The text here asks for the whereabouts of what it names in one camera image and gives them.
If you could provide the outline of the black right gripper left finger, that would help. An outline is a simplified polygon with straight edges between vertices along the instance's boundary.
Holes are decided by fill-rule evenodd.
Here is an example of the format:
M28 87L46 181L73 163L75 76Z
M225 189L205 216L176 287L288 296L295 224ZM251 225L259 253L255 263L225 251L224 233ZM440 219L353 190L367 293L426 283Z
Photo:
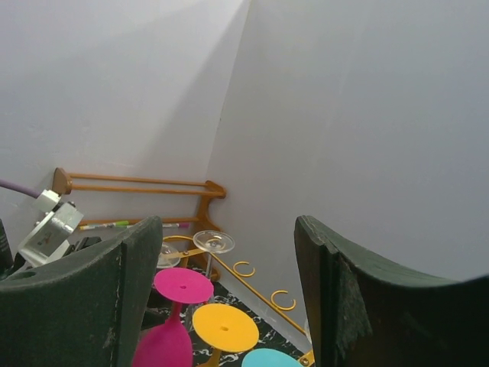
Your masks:
M150 216L1 282L3 366L130 366L163 238Z

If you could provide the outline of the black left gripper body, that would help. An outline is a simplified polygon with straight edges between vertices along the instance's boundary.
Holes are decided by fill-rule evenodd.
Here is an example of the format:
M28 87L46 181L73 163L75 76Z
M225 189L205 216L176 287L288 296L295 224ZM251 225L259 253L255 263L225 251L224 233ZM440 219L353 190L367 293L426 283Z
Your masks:
M65 251L64 256L68 256L71 253L81 251L88 248L94 244L100 243L102 239L98 236L84 237L74 245L69 245L68 249Z

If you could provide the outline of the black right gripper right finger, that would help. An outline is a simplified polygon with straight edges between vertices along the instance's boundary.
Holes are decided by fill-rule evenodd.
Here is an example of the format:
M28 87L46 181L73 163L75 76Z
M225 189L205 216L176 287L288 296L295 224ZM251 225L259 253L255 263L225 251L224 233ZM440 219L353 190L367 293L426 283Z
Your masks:
M312 216L294 245L318 366L486 366L488 278L453 281L384 258Z

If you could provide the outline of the pink plastic goblet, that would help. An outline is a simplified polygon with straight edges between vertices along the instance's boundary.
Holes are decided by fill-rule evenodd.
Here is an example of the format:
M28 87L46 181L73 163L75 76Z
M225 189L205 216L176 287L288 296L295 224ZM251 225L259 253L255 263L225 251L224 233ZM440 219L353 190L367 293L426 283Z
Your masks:
M180 320L182 306L201 304L213 294L212 282L197 271L168 268L154 277L157 292L172 301L169 317L141 339L132 360L135 367L187 367L193 364L193 344Z

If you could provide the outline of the clear wine glass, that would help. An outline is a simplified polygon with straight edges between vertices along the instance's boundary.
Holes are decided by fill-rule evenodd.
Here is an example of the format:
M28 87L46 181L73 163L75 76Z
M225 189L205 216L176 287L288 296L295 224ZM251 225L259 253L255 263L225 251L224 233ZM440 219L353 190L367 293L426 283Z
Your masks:
M172 245L163 243L157 261L157 269L174 268L180 263L180 253Z
M193 236L193 244L200 250L208 253L206 277L212 277L213 255L230 252L235 247L235 240L228 234L215 230L203 230Z

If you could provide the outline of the blue plastic goblet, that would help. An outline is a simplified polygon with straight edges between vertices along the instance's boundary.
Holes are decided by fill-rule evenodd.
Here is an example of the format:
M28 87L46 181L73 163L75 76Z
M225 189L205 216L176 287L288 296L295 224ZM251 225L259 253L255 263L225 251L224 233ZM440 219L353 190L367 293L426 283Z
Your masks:
M253 349L243 358L242 367L301 367L302 365L287 354L268 348Z

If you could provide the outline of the orange plastic goblet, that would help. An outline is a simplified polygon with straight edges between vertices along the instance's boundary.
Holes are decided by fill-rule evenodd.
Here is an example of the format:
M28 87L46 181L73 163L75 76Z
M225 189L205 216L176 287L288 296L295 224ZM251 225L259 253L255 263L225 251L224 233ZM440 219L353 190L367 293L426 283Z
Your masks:
M219 366L223 352L247 352L256 346L259 339L259 330L253 319L227 304L199 307L193 314L193 329L212 348L208 361L200 366Z

